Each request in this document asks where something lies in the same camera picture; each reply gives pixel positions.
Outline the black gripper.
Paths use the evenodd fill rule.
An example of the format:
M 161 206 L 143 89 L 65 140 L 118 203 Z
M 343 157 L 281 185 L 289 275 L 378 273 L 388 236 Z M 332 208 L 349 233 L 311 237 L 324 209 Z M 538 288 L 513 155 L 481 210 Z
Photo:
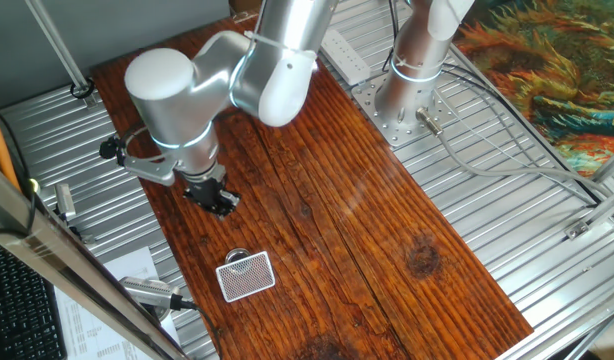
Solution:
M 225 175 L 194 175 L 183 173 L 186 189 L 183 195 L 204 212 L 224 219 L 238 206 L 241 195 L 225 190 Z

